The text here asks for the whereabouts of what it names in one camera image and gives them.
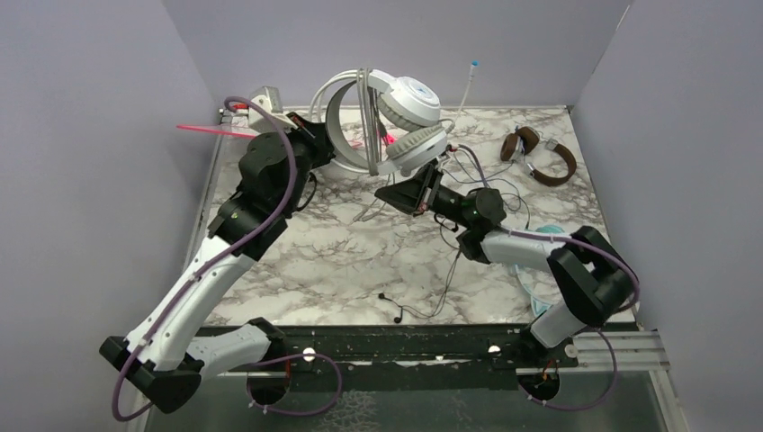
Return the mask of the white grey over-ear headphones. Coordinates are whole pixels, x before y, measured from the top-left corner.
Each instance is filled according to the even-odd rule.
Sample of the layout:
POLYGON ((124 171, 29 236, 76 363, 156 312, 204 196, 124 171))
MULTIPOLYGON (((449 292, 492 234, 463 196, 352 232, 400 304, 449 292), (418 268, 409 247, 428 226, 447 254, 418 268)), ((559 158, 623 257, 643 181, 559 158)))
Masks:
POLYGON ((378 68, 360 67, 331 77, 312 96, 309 118, 324 122, 337 156, 333 163, 360 175, 410 176, 424 164, 437 161, 449 150, 448 135, 462 114, 442 115, 438 95, 412 76, 393 76, 378 68), (357 90, 361 147, 347 140, 340 121, 346 93, 357 90), (379 132, 396 141, 384 147, 379 132))

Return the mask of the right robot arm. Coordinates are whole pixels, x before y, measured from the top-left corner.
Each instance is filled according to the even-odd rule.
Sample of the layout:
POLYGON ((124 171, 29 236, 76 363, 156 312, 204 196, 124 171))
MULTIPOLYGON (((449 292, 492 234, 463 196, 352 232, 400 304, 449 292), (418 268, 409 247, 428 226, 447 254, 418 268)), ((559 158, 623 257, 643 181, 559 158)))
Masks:
POLYGON ((561 301, 522 330, 519 354, 527 364, 543 365, 565 339, 603 326, 635 302, 637 277, 597 229, 583 226, 565 235, 512 229, 503 223, 507 213, 499 190, 479 187, 461 194, 442 185, 441 178, 441 171, 427 164, 374 195, 407 215, 432 212, 454 222, 462 228, 457 242, 468 260, 552 275, 561 301))

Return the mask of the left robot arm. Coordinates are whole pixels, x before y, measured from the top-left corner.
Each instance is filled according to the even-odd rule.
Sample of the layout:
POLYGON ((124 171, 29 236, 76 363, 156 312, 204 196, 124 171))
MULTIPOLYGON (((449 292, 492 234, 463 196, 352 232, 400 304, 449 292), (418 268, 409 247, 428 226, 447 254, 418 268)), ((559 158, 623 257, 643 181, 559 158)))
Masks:
POLYGON ((144 409, 120 411, 122 385, 130 382, 155 407, 172 413, 202 382, 238 366, 276 367, 283 357, 283 333, 255 318, 216 337, 198 337, 229 288, 263 257, 285 232, 311 171, 334 158, 325 123, 295 112, 292 127, 253 138, 239 161, 241 181, 212 220, 206 237, 158 306, 123 337, 108 337, 99 352, 119 372, 112 414, 131 421, 144 409))

